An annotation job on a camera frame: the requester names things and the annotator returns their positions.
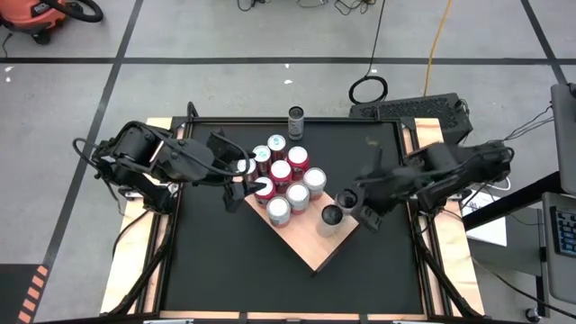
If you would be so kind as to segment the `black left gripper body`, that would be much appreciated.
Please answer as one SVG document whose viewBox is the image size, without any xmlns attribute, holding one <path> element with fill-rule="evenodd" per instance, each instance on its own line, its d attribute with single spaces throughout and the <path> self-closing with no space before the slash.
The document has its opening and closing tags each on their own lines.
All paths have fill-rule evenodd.
<svg viewBox="0 0 576 324">
<path fill-rule="evenodd" d="M 215 168 L 227 172 L 233 172 L 234 169 L 231 165 L 239 157 L 239 151 L 225 141 L 225 139 L 226 136 L 224 130 L 212 131 L 206 141 L 206 146 L 214 155 L 212 165 Z M 232 177 L 210 171 L 204 181 L 207 184 L 226 184 L 232 181 Z"/>
</svg>

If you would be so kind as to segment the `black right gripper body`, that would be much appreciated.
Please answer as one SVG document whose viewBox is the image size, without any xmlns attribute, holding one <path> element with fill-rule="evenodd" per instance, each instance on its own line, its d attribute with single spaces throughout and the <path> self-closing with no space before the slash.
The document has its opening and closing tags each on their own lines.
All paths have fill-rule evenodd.
<svg viewBox="0 0 576 324">
<path fill-rule="evenodd" d="M 413 170 L 406 166 L 367 167 L 355 178 L 355 184 L 364 194 L 363 206 L 385 214 L 408 200 L 413 191 Z"/>
</svg>

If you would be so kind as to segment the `Red Bull energy drink can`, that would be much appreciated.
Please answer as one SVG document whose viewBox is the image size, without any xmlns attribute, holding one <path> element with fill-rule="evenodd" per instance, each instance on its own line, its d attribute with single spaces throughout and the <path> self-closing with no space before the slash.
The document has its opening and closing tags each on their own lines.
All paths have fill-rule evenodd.
<svg viewBox="0 0 576 324">
<path fill-rule="evenodd" d="M 271 151 L 273 161 L 285 160 L 286 157 L 286 139 L 280 134 L 273 134 L 267 140 L 267 146 Z"/>
<path fill-rule="evenodd" d="M 258 178 L 257 162 L 253 158 L 239 160 L 237 162 L 237 170 L 239 173 L 244 173 L 249 182 L 253 182 Z"/>
<path fill-rule="evenodd" d="M 267 145 L 258 145 L 253 148 L 256 168 L 261 176 L 267 176 L 272 164 L 272 153 Z"/>
</svg>

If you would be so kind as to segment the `red Fanta soda can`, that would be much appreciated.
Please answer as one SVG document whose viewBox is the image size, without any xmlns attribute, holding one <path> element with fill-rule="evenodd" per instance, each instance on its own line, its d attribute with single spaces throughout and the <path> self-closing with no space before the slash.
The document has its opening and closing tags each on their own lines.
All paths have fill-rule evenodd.
<svg viewBox="0 0 576 324">
<path fill-rule="evenodd" d="M 292 180 L 301 181 L 309 168 L 309 155 L 304 147 L 292 147 L 287 154 L 287 162 L 292 169 Z"/>
<path fill-rule="evenodd" d="M 276 160 L 270 167 L 270 177 L 278 194 L 285 194 L 292 181 L 292 167 L 285 160 Z"/>
<path fill-rule="evenodd" d="M 263 188 L 254 193 L 254 197 L 257 204 L 261 208 L 265 208 L 268 202 L 275 197 L 275 184 L 270 178 L 265 176 L 257 178 L 256 183 L 264 185 Z"/>
</svg>

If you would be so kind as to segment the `tall white can black lid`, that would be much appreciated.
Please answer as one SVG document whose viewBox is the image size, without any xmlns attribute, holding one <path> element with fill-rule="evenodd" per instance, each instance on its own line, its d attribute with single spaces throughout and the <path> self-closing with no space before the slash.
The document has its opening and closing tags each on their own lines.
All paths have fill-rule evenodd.
<svg viewBox="0 0 576 324">
<path fill-rule="evenodd" d="M 337 205 L 326 205 L 320 213 L 316 230 L 321 237 L 330 237 L 338 231 L 343 219 L 344 213 Z"/>
<path fill-rule="evenodd" d="M 291 140 L 300 140 L 303 136 L 304 110 L 293 106 L 288 112 L 288 135 Z"/>
<path fill-rule="evenodd" d="M 335 204 L 345 216 L 351 215 L 353 209 L 358 205 L 358 195 L 352 189 L 345 189 L 336 195 Z"/>
</svg>

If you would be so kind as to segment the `wooden shelf black metal legs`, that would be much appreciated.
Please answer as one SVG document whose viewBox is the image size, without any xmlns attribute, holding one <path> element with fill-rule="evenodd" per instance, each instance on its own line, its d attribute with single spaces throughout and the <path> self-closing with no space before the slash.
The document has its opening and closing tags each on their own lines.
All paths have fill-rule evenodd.
<svg viewBox="0 0 576 324">
<path fill-rule="evenodd" d="M 303 184 L 303 179 L 301 181 L 292 180 L 291 184 L 294 183 Z M 279 196 L 286 199 L 286 193 L 279 194 L 275 191 L 275 197 Z M 266 207 L 261 208 L 253 194 L 248 196 L 245 201 L 315 272 L 319 271 L 329 261 L 339 246 L 358 227 L 358 222 L 355 219 L 350 216 L 344 216 L 338 231 L 334 235 L 324 238 L 318 234 L 316 226 L 322 209 L 326 205 L 335 203 L 335 200 L 325 192 L 319 199 L 310 200 L 309 206 L 304 213 L 298 215 L 291 213 L 289 223 L 283 227 L 276 227 L 271 224 L 266 213 Z"/>
</svg>

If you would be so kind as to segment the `black perforated computer case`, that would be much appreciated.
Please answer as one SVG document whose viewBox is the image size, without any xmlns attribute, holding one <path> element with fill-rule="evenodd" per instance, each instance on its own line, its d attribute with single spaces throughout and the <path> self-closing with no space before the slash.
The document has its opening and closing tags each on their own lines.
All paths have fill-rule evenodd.
<svg viewBox="0 0 576 324">
<path fill-rule="evenodd" d="M 467 104 L 456 93 L 356 104 L 350 108 L 349 117 L 372 120 L 438 119 L 444 142 L 450 144 L 458 144 L 473 130 Z"/>
</svg>

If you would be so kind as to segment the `white paper sheet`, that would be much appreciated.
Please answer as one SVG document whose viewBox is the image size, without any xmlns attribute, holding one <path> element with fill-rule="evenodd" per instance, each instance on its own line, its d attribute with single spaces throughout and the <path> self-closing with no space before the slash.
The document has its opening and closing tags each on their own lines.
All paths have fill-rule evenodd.
<svg viewBox="0 0 576 324">
<path fill-rule="evenodd" d="M 496 200 L 498 200 L 498 197 L 492 197 L 485 191 L 477 193 L 476 190 L 472 189 L 471 194 L 462 201 L 461 214 L 465 217 L 469 213 L 475 212 L 481 207 L 484 207 Z M 506 247 L 508 245 L 505 218 L 499 218 L 485 223 L 480 227 L 468 229 L 466 235 L 469 239 L 475 239 L 501 247 Z"/>
</svg>

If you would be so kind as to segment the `black desk bar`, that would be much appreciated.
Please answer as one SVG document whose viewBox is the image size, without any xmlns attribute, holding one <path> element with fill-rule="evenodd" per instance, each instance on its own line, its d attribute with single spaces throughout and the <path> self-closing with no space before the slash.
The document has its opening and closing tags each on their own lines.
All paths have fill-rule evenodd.
<svg viewBox="0 0 576 324">
<path fill-rule="evenodd" d="M 538 203 L 545 193 L 563 194 L 560 172 L 556 171 L 514 193 L 498 199 L 463 217 L 465 230 L 472 230 L 495 221 L 530 204 Z"/>
</svg>

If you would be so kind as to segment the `dark keyboard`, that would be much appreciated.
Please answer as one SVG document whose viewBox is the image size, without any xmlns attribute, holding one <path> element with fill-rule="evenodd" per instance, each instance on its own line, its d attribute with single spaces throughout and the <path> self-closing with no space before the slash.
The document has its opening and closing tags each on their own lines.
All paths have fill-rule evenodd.
<svg viewBox="0 0 576 324">
<path fill-rule="evenodd" d="M 553 207 L 552 224 L 556 253 L 576 258 L 576 212 Z"/>
</svg>

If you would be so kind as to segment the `grey monitor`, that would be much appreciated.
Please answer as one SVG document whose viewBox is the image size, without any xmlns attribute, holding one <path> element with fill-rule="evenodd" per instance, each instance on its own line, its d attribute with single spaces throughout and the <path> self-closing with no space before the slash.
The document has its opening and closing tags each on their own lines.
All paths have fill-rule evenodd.
<svg viewBox="0 0 576 324">
<path fill-rule="evenodd" d="M 562 187 L 576 191 L 576 84 L 553 85 L 551 99 Z"/>
</svg>

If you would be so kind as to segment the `orange shop vacuum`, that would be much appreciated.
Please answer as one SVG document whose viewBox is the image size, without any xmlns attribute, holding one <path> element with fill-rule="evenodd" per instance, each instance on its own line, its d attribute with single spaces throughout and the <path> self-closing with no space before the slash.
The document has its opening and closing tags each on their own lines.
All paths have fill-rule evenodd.
<svg viewBox="0 0 576 324">
<path fill-rule="evenodd" d="M 41 0 L 0 0 L 0 26 L 27 34 L 40 45 L 50 42 L 50 32 L 66 17 Z"/>
</svg>

